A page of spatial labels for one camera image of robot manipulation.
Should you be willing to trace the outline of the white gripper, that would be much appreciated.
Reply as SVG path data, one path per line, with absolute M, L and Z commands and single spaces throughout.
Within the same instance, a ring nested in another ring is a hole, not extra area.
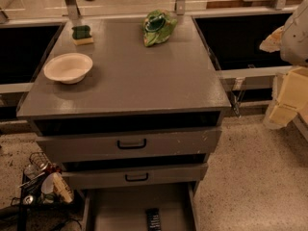
M 308 65 L 308 0 L 303 0 L 284 27 L 268 35 L 259 49 L 269 53 L 280 50 L 283 61 L 301 65 L 293 66 L 286 73 L 278 73 L 273 79 L 272 100 L 264 124 L 269 129 L 281 129 L 308 103 L 308 68 L 304 67 Z

